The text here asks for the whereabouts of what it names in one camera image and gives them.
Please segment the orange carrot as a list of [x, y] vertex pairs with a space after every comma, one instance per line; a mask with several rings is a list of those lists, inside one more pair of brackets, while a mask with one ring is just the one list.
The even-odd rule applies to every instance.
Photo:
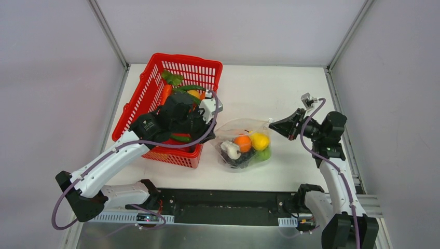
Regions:
[[163, 105], [167, 98], [172, 94], [173, 86], [166, 84], [161, 93], [160, 105]]

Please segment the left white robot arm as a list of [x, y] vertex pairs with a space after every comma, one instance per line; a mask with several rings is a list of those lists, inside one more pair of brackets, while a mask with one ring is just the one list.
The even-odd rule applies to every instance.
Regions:
[[176, 93], [163, 105], [140, 115], [127, 131], [105, 152], [87, 165], [70, 173], [60, 171], [56, 176], [62, 195], [52, 212], [52, 225], [62, 200], [67, 200], [76, 218], [87, 222], [103, 210], [140, 204], [152, 210], [158, 203], [158, 191], [147, 179], [131, 185], [109, 186], [107, 183], [135, 159], [156, 147], [186, 148], [215, 138], [214, 127], [223, 104], [212, 90], [207, 97], [194, 103], [193, 96]]

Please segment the green cabbage ball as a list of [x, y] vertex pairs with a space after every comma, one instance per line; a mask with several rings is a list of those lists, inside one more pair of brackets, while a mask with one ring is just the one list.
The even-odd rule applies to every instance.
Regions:
[[272, 155], [271, 147], [268, 146], [264, 150], [257, 150], [254, 155], [254, 159], [256, 162], [263, 162], [268, 160], [271, 157], [271, 155]]

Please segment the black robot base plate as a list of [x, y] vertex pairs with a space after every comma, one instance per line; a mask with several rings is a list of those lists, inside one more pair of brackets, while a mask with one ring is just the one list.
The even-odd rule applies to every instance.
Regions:
[[296, 192], [160, 188], [139, 206], [176, 224], [277, 226], [280, 218], [314, 217]]

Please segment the green bean pod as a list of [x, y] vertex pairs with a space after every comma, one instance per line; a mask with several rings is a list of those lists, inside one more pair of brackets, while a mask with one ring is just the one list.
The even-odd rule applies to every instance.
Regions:
[[187, 91], [206, 91], [206, 88], [199, 85], [186, 85], [174, 88], [174, 92], [187, 92]]

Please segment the green chili pepper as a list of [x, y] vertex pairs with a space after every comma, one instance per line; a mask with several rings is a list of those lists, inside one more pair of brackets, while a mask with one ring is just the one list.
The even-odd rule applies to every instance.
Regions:
[[192, 141], [190, 136], [182, 136], [182, 135], [176, 135], [176, 134], [172, 134], [170, 136], [170, 138], [172, 140], [175, 140], [180, 143], [190, 143]]

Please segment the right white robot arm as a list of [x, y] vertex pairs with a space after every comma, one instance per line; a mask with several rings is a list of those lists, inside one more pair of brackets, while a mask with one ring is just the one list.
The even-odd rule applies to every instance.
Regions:
[[302, 184], [293, 200], [300, 212], [311, 211], [322, 229], [322, 248], [374, 248], [379, 225], [360, 204], [350, 169], [340, 143], [347, 118], [329, 112], [321, 123], [299, 108], [292, 115], [273, 122], [269, 128], [288, 140], [312, 141], [311, 153], [328, 187], [329, 199], [318, 185]]

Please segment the yellow bell pepper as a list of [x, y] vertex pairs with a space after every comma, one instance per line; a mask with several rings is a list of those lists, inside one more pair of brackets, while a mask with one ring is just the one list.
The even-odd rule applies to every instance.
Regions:
[[257, 151], [265, 150], [270, 145], [270, 138], [264, 133], [255, 132], [250, 134], [252, 147]]

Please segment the white garlic bulb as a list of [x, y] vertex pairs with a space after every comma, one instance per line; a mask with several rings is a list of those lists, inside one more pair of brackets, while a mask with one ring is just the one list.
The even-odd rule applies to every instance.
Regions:
[[222, 151], [225, 151], [227, 156], [232, 160], [237, 160], [240, 158], [240, 147], [232, 141], [223, 141], [220, 144]]

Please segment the red plastic basket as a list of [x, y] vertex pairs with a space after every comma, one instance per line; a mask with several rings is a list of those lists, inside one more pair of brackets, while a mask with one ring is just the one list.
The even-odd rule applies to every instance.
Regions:
[[[196, 56], [153, 54], [145, 70], [139, 76], [139, 84], [130, 101], [123, 107], [122, 114], [113, 130], [113, 141], [117, 141], [140, 115], [151, 112], [158, 107], [162, 90], [166, 84], [161, 77], [164, 70], [182, 75], [184, 86], [198, 85], [217, 91], [223, 65], [219, 61]], [[194, 149], [155, 147], [144, 154], [143, 158], [195, 169], [198, 167], [202, 149], [201, 144], [196, 145]]]

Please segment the round yellow fruit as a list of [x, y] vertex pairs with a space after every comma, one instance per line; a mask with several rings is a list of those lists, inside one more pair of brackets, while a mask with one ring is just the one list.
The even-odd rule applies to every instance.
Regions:
[[194, 96], [197, 99], [199, 99], [201, 96], [201, 94], [197, 90], [189, 90], [189, 91], [187, 91], [187, 93]]

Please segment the black grape bunch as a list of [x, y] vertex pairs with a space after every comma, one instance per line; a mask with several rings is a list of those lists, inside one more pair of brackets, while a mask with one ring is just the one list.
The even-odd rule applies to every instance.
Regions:
[[247, 153], [242, 153], [238, 159], [231, 159], [225, 151], [221, 152], [223, 161], [233, 169], [247, 168], [255, 154], [255, 150], [252, 149]]

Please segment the clear zip top bag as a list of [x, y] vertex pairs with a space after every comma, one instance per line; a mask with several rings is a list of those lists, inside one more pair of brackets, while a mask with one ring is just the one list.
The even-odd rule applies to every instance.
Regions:
[[218, 153], [218, 161], [236, 172], [265, 164], [272, 156], [271, 122], [241, 118], [217, 128], [211, 144]]

